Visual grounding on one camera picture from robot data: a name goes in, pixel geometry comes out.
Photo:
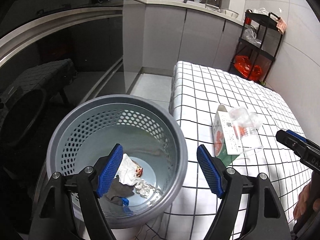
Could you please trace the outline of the person's right hand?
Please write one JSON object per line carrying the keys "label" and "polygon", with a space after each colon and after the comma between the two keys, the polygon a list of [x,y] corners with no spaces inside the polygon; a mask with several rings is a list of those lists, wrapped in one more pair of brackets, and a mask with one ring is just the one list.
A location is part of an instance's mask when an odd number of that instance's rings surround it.
{"label": "person's right hand", "polygon": [[298,196],[298,202],[297,205],[293,211],[293,217],[294,220],[298,220],[307,210],[307,201],[310,197],[310,188],[311,188],[312,182],[309,182],[308,185],[306,185],[302,192]]}

